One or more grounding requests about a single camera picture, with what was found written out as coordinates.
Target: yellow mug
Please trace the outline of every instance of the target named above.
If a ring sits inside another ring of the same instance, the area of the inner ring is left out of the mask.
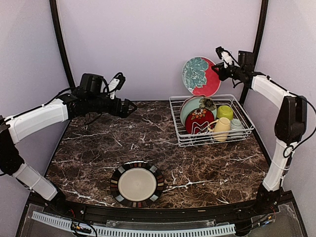
[[[210,128],[210,125],[212,125],[213,123],[216,123],[215,127],[213,129]],[[230,131],[231,130],[231,121],[226,118],[226,117],[222,117],[219,118],[213,122],[211,122],[208,125],[208,131],[210,132],[225,132],[225,131]],[[228,136],[228,133],[221,133],[221,134],[215,134],[213,135],[214,139],[219,141],[219,142],[225,142]]]

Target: teal flower design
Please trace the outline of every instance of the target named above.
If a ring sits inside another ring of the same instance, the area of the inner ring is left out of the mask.
[[[182,76],[184,85],[192,92],[195,87],[201,88],[206,85],[205,71],[208,63],[200,57],[193,58],[183,68]]]

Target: black frame pole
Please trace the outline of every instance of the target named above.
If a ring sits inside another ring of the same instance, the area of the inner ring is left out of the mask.
[[[61,32],[56,0],[49,0],[49,4],[50,4],[51,17],[53,19],[57,44],[59,48],[59,53],[60,53],[61,60],[63,62],[67,81],[68,81],[69,87],[75,87],[76,86],[75,81],[71,73],[71,69],[70,69],[70,65],[69,65],[69,61],[68,61],[68,57],[66,53],[66,48],[65,48],[65,44],[63,40],[63,35]]]
[[[262,41],[262,36],[263,36],[263,30],[265,28],[265,23],[266,23],[266,18],[267,18],[267,11],[268,11],[268,3],[269,0],[262,0],[261,1],[261,10],[260,10],[260,17],[259,17],[259,23],[258,23],[258,29],[257,29],[257,35],[256,35],[256,40],[255,44],[253,46],[253,53],[254,53],[254,63],[256,65],[258,56],[259,56],[259,51],[260,51],[260,46],[261,46],[261,41]],[[246,86],[243,86],[242,93],[239,99],[239,103],[243,106],[248,94],[249,88]]]

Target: red plate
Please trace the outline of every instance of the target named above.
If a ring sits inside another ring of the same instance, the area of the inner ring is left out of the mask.
[[[213,65],[215,64],[205,57],[195,57],[186,62],[182,70],[182,80],[193,95],[212,96],[218,91],[221,81],[212,70]]]
[[[197,134],[206,131],[210,122],[215,120],[213,113],[205,108],[193,110],[186,118],[185,127],[189,134]]]

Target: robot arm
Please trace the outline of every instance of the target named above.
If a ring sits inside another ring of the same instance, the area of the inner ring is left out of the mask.
[[[228,51],[219,47],[216,52],[223,63],[213,66],[212,69],[219,75],[220,80],[240,80],[245,86],[265,96],[279,109],[275,123],[275,153],[268,174],[259,187],[254,207],[257,212],[261,212],[262,207],[270,207],[277,200],[279,189],[290,168],[292,151],[306,131],[306,100],[277,85],[269,76],[255,72],[252,53],[240,51],[239,65],[235,66],[235,59]]]
[[[125,82],[122,73],[117,74],[107,85],[107,92],[101,93],[103,81],[102,76],[83,74],[80,86],[72,93],[60,95],[50,103],[27,113],[0,117],[0,170],[15,177],[48,201],[57,202],[57,198],[62,198],[63,194],[57,187],[19,156],[15,144],[48,126],[84,116],[89,112],[109,113],[126,118],[137,109],[131,101],[125,99],[122,103],[115,96],[115,91],[120,90]]]

